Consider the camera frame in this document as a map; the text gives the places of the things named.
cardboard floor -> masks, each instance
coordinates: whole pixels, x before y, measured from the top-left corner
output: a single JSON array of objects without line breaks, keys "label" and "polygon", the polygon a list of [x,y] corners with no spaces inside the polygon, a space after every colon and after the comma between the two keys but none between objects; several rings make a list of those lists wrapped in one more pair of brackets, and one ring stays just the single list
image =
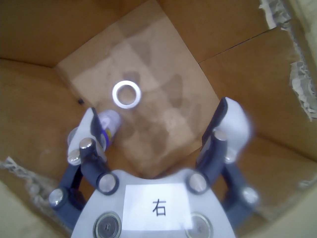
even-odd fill
[{"label": "cardboard floor", "polygon": [[[201,146],[219,100],[156,0],[128,13],[62,60],[57,69],[97,112],[122,117],[115,145],[144,177],[154,177]],[[132,110],[117,107],[114,85],[136,82]]]}]

cardboard box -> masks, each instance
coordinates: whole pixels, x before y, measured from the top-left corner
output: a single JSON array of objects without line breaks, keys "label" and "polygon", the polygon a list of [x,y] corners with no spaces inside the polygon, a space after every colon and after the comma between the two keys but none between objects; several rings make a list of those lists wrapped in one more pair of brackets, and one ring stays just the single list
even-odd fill
[{"label": "cardboard box", "polygon": [[[218,99],[228,96],[253,123],[254,137],[238,164],[261,195],[257,216],[240,232],[276,219],[304,193],[298,186],[315,178],[317,128],[289,85],[290,64],[303,60],[288,29],[291,24],[300,37],[298,22],[275,14],[269,22],[259,5],[1,0],[1,160],[10,156],[59,181],[67,167],[67,135],[94,106],[123,118],[107,150],[112,169],[144,178],[170,174],[194,167]],[[112,87],[122,79],[137,82],[143,92],[133,111],[112,103]],[[41,215],[21,179],[4,170],[0,179]],[[80,189],[86,199],[93,192],[86,181]],[[213,190],[221,199],[223,182]]]}]

metal washer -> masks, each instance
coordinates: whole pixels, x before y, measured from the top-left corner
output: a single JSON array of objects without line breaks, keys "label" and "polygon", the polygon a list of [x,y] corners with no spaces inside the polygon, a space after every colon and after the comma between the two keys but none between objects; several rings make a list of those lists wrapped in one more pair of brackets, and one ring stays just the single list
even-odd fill
[{"label": "metal washer", "polygon": [[[131,86],[135,91],[135,100],[131,104],[123,104],[118,99],[118,92],[124,86]],[[131,109],[131,108],[137,106],[141,100],[141,95],[142,95],[142,93],[141,93],[139,86],[132,81],[121,81],[121,82],[117,83],[112,90],[112,98],[113,98],[114,103],[123,109]]]},{"label": "metal washer", "polygon": [[121,227],[121,220],[115,212],[103,213],[94,224],[94,238],[118,238]]}]

metal cap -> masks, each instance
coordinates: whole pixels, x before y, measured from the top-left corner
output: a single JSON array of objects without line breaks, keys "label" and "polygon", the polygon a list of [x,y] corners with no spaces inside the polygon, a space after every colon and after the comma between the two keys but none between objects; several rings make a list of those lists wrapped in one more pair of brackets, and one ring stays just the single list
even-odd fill
[{"label": "metal cap", "polygon": [[242,195],[245,201],[249,204],[255,204],[259,200],[259,195],[255,189],[251,187],[246,187],[242,190]]},{"label": "metal cap", "polygon": [[200,173],[193,173],[188,178],[188,186],[194,193],[202,194],[207,189],[208,184]]},{"label": "metal cap", "polygon": [[213,237],[213,227],[206,216],[203,216],[200,213],[192,213],[191,221],[193,223],[193,228],[185,230],[188,238]]},{"label": "metal cap", "polygon": [[64,193],[63,190],[57,188],[53,190],[49,195],[49,203],[52,207],[59,205],[59,203],[63,200]]},{"label": "metal cap", "polygon": [[80,141],[79,148],[86,149],[86,148],[89,148],[90,146],[92,146],[93,144],[94,144],[94,139],[90,138],[90,137],[86,137]]},{"label": "metal cap", "polygon": [[121,234],[121,221],[114,212],[102,214],[95,222],[93,234],[95,238],[118,238]]},{"label": "metal cap", "polygon": [[224,131],[215,129],[213,134],[219,141],[226,141],[228,139],[227,134]]},{"label": "metal cap", "polygon": [[68,154],[67,161],[72,165],[80,164],[80,152],[79,149],[73,150]]},{"label": "metal cap", "polygon": [[104,193],[113,191],[117,183],[117,179],[112,174],[105,174],[99,180],[98,187]]}]

bolt head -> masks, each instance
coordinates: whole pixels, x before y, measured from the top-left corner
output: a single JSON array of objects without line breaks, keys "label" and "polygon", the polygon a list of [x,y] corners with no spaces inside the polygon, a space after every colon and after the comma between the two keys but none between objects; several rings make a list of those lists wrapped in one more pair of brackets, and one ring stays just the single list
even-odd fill
[{"label": "bolt head", "polygon": [[53,190],[49,195],[49,203],[51,206],[55,207],[63,200],[64,193],[61,188]]},{"label": "bolt head", "polygon": [[193,173],[189,176],[188,185],[192,191],[198,194],[205,192],[208,187],[205,177],[203,177],[200,173]]},{"label": "bolt head", "polygon": [[90,138],[90,137],[86,137],[84,139],[82,139],[79,143],[79,148],[80,149],[86,149],[89,148],[90,146],[92,146],[94,143],[94,139]]},{"label": "bolt head", "polygon": [[216,129],[213,131],[213,134],[219,141],[226,141],[228,139],[227,134],[224,131]]},{"label": "bolt head", "polygon": [[70,164],[77,165],[80,162],[80,152],[79,149],[73,150],[68,154],[67,161]]},{"label": "bolt head", "polygon": [[246,187],[242,190],[242,195],[245,199],[245,201],[249,204],[255,204],[259,200],[259,195],[255,191],[255,189],[251,187]]},{"label": "bolt head", "polygon": [[117,180],[112,174],[105,174],[99,180],[98,187],[104,193],[111,192],[116,186]]}]

